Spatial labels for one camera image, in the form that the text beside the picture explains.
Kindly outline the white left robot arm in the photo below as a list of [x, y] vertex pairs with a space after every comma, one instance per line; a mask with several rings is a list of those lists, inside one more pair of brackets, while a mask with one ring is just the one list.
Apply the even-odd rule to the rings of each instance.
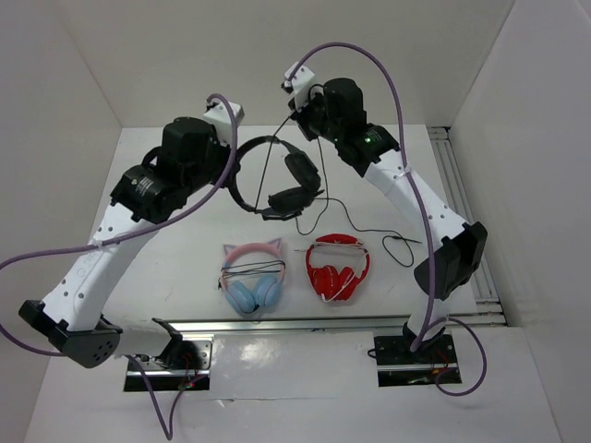
[[236, 117], [178, 117], [167, 124], [161, 144], [115, 185], [90, 242], [61, 249], [77, 255], [73, 266], [43, 299], [27, 300], [18, 311], [54, 346], [54, 355], [94, 368], [116, 353], [124, 332], [104, 317], [106, 302], [152, 237], [189, 215], [190, 196], [224, 185], [238, 126]]

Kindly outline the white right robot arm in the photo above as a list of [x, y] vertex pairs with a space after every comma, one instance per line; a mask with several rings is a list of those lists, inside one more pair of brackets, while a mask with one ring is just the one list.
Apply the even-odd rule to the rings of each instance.
[[444, 327], [445, 301], [469, 283], [481, 263], [486, 228], [454, 212], [404, 162], [402, 140], [368, 121], [363, 92], [351, 78], [319, 85], [313, 78], [296, 76], [282, 87], [305, 138], [330, 141], [343, 162], [423, 232], [428, 256], [415, 267], [414, 277], [428, 300], [423, 313], [404, 325], [403, 350], [410, 360], [425, 361]]

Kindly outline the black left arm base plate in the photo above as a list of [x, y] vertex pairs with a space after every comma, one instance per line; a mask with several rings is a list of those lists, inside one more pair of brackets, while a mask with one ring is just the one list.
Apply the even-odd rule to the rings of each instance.
[[148, 388], [139, 368], [145, 372], [155, 392], [206, 391], [211, 384], [212, 334], [188, 334], [180, 349], [164, 359], [148, 355], [135, 356], [129, 362], [124, 392], [143, 392]]

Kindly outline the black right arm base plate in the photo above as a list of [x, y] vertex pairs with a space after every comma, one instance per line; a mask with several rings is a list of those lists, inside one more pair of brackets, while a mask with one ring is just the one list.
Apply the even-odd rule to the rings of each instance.
[[424, 351], [411, 353], [402, 336], [376, 336], [374, 347], [367, 351], [377, 365], [381, 388], [433, 385], [462, 382], [451, 334], [444, 334]]

